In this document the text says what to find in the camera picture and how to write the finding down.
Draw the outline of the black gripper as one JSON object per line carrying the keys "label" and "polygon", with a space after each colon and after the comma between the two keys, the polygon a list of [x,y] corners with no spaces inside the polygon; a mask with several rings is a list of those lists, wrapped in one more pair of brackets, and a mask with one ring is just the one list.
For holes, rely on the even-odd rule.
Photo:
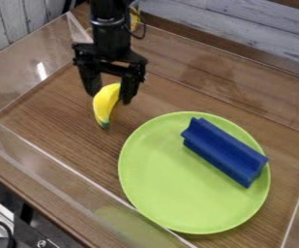
{"label": "black gripper", "polygon": [[101,73],[109,73],[122,77],[120,98],[129,105],[138,94],[141,81],[146,79],[148,58],[132,48],[113,56],[100,54],[93,44],[76,43],[72,48],[88,94],[94,97],[100,93],[104,87]]}

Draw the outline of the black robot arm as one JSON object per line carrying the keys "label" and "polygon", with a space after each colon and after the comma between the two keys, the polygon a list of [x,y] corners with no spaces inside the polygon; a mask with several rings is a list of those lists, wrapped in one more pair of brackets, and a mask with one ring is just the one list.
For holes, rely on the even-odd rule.
{"label": "black robot arm", "polygon": [[90,0],[94,42],[74,43],[74,65],[90,96],[104,88],[102,73],[121,77],[120,100],[132,103],[146,81],[148,58],[132,48],[133,0]]}

